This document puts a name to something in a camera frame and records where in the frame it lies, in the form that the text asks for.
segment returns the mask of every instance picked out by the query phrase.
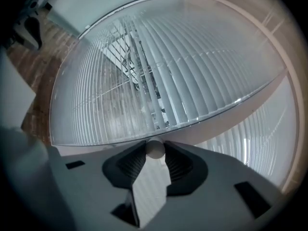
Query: wooden floor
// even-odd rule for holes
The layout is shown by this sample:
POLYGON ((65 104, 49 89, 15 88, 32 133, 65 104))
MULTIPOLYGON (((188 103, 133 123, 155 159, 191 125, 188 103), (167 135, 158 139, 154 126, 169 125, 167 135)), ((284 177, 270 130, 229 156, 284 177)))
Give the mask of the wooden floor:
POLYGON ((49 110, 53 84, 62 61, 77 39, 49 21, 46 18, 46 9, 38 13, 41 20, 42 48, 39 51, 31 51, 14 43, 7 50, 7 54, 20 75, 36 93, 22 129, 50 145, 49 110))

